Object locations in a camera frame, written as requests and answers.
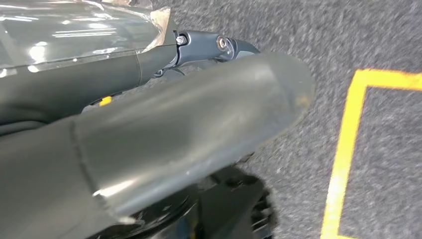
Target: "yellow floor marking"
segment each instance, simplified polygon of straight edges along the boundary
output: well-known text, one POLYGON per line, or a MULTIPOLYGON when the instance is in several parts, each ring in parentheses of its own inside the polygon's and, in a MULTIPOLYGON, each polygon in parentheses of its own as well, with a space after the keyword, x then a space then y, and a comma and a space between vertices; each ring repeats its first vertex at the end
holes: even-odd
POLYGON ((105 106, 111 103, 111 96, 107 96, 104 97, 101 101, 100 101, 100 106, 105 106))
POLYGON ((338 229, 367 87, 422 91, 422 74, 369 69, 356 71, 344 107, 321 239, 351 239, 338 235, 338 229))
POLYGON ((348 238, 348 237, 343 237, 343 236, 337 236, 337 239, 354 239, 354 238, 348 238))

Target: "hex bolt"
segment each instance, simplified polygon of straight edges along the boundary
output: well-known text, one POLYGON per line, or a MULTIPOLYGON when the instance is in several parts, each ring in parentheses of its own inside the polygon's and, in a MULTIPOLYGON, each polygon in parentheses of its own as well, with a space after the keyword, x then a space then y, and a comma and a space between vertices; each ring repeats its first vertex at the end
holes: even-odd
POLYGON ((226 51, 227 45, 227 38, 222 35, 217 37, 217 47, 220 51, 226 51))
POLYGON ((188 39, 185 36, 180 35, 176 37, 176 43, 179 46, 185 45, 186 43, 188 43, 188 39))

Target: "yellow sticker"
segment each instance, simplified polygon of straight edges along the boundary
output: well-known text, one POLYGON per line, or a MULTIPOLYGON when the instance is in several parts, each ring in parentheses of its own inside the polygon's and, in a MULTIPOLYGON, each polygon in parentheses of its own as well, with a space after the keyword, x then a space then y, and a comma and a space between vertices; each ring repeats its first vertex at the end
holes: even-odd
POLYGON ((100 101, 100 106, 105 106, 105 105, 110 104, 110 103, 111 103, 111 100, 112 100, 111 96, 104 97, 104 98, 100 101))
POLYGON ((344 107, 321 239, 351 239, 338 235, 338 229, 367 87, 422 91, 422 74, 372 69, 356 71, 344 107))

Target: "metal bracket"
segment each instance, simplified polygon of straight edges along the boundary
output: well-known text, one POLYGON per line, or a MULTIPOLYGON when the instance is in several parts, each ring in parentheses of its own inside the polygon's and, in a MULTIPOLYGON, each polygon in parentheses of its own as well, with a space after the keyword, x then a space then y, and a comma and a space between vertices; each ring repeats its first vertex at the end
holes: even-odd
POLYGON ((240 57, 258 54, 260 51, 245 41, 227 38, 220 33, 206 31, 175 31, 177 56, 154 78, 164 75, 168 69, 181 67, 191 62, 214 59, 231 61, 240 57))

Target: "gray carpet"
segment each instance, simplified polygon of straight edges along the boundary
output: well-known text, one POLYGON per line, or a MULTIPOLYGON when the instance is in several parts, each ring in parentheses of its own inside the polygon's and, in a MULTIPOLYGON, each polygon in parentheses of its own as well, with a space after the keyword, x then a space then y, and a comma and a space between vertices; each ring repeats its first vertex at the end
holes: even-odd
MULTIPOLYGON (((156 0, 184 29, 223 32, 304 60, 316 100, 241 167, 273 190, 277 239, 317 239, 347 88, 358 68, 422 72, 420 0, 156 0)), ((422 93, 369 90, 340 234, 422 238, 422 93)))

